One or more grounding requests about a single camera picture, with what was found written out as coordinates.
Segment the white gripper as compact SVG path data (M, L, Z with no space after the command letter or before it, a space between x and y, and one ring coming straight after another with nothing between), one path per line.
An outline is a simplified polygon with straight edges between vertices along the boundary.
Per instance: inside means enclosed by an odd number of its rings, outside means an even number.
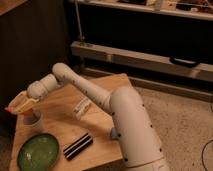
M39 81L31 83L26 91L21 91L8 105L8 107L14 108L16 115L24 114L31 110L37 100L43 99L49 93L60 87L60 82L53 74L48 74Z

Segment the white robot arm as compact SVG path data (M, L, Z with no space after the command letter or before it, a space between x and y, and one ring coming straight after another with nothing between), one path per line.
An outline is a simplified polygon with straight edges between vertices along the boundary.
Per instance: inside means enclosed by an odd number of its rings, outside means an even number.
M7 110L14 115L23 114L66 84L75 86L112 117L126 171L170 171L143 100L132 86L108 91L79 76L68 65L56 63L51 74L21 91Z

